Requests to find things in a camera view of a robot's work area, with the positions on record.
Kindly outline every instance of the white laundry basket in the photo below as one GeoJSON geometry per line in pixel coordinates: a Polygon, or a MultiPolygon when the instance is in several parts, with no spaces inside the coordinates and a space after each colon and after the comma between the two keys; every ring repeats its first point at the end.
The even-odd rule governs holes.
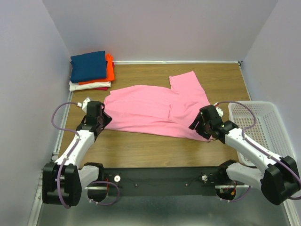
{"type": "MultiPolygon", "coordinates": [[[[257,123],[248,129],[246,134],[254,141],[282,157],[287,155],[296,160],[292,143],[281,120],[276,106],[265,101],[239,101],[245,104],[255,114],[257,123]]],[[[243,106],[230,103],[229,119],[240,128],[253,124],[253,117],[243,106]]],[[[247,166],[254,166],[246,157],[238,152],[238,159],[247,166]]]]}

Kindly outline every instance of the white wall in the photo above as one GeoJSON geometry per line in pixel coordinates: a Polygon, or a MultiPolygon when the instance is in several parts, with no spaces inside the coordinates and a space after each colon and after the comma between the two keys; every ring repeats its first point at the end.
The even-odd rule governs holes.
{"type": "MultiPolygon", "coordinates": [[[[279,0],[242,64],[252,100],[275,103],[301,171],[301,1],[279,0]]],[[[295,201],[301,217],[301,201],[295,201]]]]}
{"type": "Polygon", "coordinates": [[[0,225],[27,225],[68,95],[69,53],[40,0],[0,0],[0,225]]]}
{"type": "Polygon", "coordinates": [[[71,55],[242,60],[277,0],[43,0],[71,55]]]}

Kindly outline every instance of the pink shirt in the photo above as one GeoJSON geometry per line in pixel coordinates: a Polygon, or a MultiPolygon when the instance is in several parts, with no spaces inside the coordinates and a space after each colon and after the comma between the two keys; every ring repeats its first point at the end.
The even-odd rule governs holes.
{"type": "Polygon", "coordinates": [[[210,105],[194,72],[169,77],[171,89],[131,86],[104,100],[113,119],[106,129],[207,141],[188,127],[199,109],[210,105]]]}

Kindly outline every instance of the wooden tabletop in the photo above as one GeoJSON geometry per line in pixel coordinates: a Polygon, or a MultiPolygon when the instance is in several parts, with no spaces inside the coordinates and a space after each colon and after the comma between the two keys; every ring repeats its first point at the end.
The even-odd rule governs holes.
{"type": "MultiPolygon", "coordinates": [[[[104,101],[110,90],[133,85],[152,85],[170,88],[169,76],[194,71],[211,104],[223,100],[249,100],[237,64],[177,64],[177,65],[115,65],[116,80],[108,91],[83,90],[73,93],[72,101],[82,102],[86,97],[104,101]]],[[[228,105],[223,104],[224,120],[229,119],[228,105]]],[[[84,112],[70,107],[66,128],[75,129],[84,112]]],[[[62,154],[74,134],[65,132],[62,154]]],[[[86,162],[99,162],[104,167],[171,167],[216,166],[233,159],[238,161],[233,148],[220,141],[201,142],[185,138],[156,136],[104,130],[85,155],[86,162]]]]}

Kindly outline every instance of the cable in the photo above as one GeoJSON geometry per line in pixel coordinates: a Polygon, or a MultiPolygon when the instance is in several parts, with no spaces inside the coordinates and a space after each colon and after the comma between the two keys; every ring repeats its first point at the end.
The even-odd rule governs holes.
{"type": "Polygon", "coordinates": [[[58,109],[60,109],[62,106],[64,105],[69,105],[69,104],[73,104],[73,105],[77,105],[77,103],[75,102],[66,102],[66,103],[63,103],[61,105],[59,105],[55,111],[53,112],[52,114],[52,117],[51,117],[51,124],[56,128],[56,129],[59,129],[59,130],[62,130],[62,131],[68,131],[68,132],[72,132],[72,133],[75,133],[76,136],[78,136],[78,138],[76,139],[74,145],[72,146],[72,148],[70,149],[70,151],[66,154],[66,156],[64,157],[64,160],[62,161],[62,164],[60,165],[59,169],[58,169],[58,173],[57,173],[57,178],[56,178],[56,186],[57,186],[57,193],[58,193],[58,198],[60,199],[60,202],[61,204],[66,208],[66,209],[69,209],[70,206],[68,206],[64,199],[63,199],[63,195],[62,195],[62,191],[61,191],[61,174],[62,174],[62,170],[63,170],[63,166],[64,164],[66,163],[67,159],[69,158],[69,156],[71,155],[71,153],[73,152],[73,150],[75,149],[76,145],[79,143],[79,133],[76,131],[76,130],[73,130],[73,129],[64,129],[64,128],[60,128],[58,127],[57,125],[55,125],[54,123],[54,117],[55,117],[55,114],[56,112],[58,111],[58,109]]]}
{"type": "MultiPolygon", "coordinates": [[[[252,147],[256,148],[259,152],[261,152],[261,153],[264,154],[265,156],[271,158],[271,159],[274,160],[275,162],[279,163],[282,167],[284,167],[287,171],[289,171],[289,172],[293,175],[293,177],[298,181],[298,183],[299,183],[299,185],[300,185],[300,187],[301,187],[301,179],[297,176],[297,174],[295,174],[294,171],[292,171],[288,166],[286,166],[283,162],[281,162],[280,160],[278,160],[278,159],[275,158],[274,156],[268,154],[267,152],[265,152],[264,150],[262,150],[260,147],[258,147],[257,145],[253,144],[247,137],[245,137],[245,131],[246,131],[247,129],[250,129],[250,128],[254,127],[254,126],[256,125],[256,122],[257,122],[256,116],[255,116],[255,114],[251,111],[251,109],[248,108],[246,105],[244,105],[244,104],[242,104],[242,103],[240,103],[240,102],[237,102],[237,101],[221,101],[221,102],[217,102],[217,103],[215,104],[215,106],[217,106],[217,105],[219,105],[219,104],[222,104],[222,103],[235,103],[235,104],[241,105],[241,106],[243,106],[245,109],[247,109],[247,110],[251,113],[251,115],[253,116],[254,122],[253,122],[253,124],[252,124],[251,126],[247,126],[247,127],[245,127],[245,128],[242,129],[241,136],[245,139],[245,141],[246,141],[249,145],[251,145],[252,147]]],[[[301,196],[299,196],[299,197],[290,197],[289,199],[291,199],[291,200],[301,200],[301,196]]]]}
{"type": "Polygon", "coordinates": [[[112,204],[114,204],[115,202],[118,201],[118,199],[119,199],[119,197],[120,197],[120,189],[119,189],[119,187],[118,187],[116,184],[114,184],[114,183],[112,183],[112,182],[110,182],[110,181],[94,181],[94,182],[92,182],[92,184],[107,184],[107,185],[113,185],[113,186],[117,189],[117,196],[116,196],[116,199],[114,199],[112,202],[109,202],[109,203],[96,202],[96,201],[94,201],[93,199],[90,199],[90,202],[93,202],[93,203],[95,203],[96,205],[100,205],[100,206],[110,206],[110,205],[112,205],[112,204]]]}

